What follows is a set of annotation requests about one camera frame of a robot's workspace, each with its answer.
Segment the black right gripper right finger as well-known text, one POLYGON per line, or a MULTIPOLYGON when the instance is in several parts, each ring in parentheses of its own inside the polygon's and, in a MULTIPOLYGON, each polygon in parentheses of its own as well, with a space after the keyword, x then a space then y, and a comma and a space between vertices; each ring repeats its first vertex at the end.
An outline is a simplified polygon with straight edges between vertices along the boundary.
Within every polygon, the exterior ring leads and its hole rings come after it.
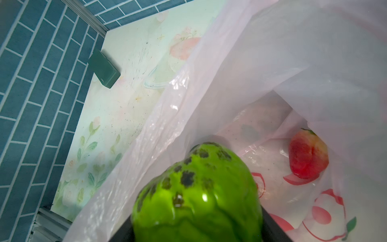
POLYGON ((263 242, 292 242, 291 238, 280 228, 269 213, 262 207, 263 214, 263 228, 262 239, 263 242))

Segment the pink plastic bag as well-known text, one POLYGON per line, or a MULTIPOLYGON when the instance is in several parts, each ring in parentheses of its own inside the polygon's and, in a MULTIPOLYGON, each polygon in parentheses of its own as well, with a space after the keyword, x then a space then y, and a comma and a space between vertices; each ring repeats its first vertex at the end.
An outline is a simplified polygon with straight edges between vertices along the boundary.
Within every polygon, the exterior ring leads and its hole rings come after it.
POLYGON ((293 242, 386 241, 386 1, 230 1, 65 241, 109 242, 142 188, 205 142, 247 165, 293 242), (328 148, 316 178, 290 169, 301 129, 328 148))

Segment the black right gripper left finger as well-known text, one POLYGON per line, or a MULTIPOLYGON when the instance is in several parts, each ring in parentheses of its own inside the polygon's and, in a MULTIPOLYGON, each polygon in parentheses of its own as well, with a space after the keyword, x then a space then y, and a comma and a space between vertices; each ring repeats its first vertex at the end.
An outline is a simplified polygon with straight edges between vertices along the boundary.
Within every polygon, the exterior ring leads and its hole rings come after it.
POLYGON ((131 223, 123 224, 109 242, 134 242, 135 234, 131 223))

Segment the green round fruit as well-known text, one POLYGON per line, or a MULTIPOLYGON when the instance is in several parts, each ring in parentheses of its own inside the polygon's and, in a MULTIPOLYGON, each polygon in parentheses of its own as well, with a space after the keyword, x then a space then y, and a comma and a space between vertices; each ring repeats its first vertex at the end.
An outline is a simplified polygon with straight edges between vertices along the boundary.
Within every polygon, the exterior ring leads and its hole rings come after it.
POLYGON ((137 242, 261 242, 263 213, 247 165, 205 142, 149 181, 131 221, 137 242))

